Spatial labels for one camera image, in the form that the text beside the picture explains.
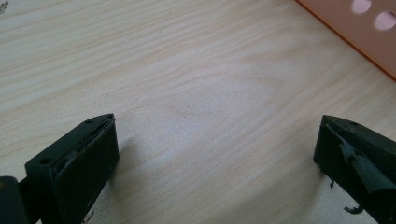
wood grain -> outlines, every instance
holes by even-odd
[[[323,114],[396,139],[396,85],[294,1],[10,1],[0,175],[114,113],[90,223],[374,223],[312,162]]]

black plastic object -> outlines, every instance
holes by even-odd
[[[396,223],[396,143],[346,119],[323,116],[314,162],[378,223]]]
[[[0,177],[0,222],[80,224],[119,157],[112,114],[82,122],[29,160],[21,183]]]

light wood surface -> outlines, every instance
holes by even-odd
[[[290,0],[17,1],[0,175],[114,113],[98,223],[375,223],[313,163],[323,114],[396,139],[396,85]]]

pink object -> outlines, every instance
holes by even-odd
[[[297,0],[396,78],[396,0]]]

wooden table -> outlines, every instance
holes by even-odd
[[[323,114],[396,139],[396,85],[290,0],[10,1],[0,175],[114,113],[91,223],[375,223],[313,163]]]

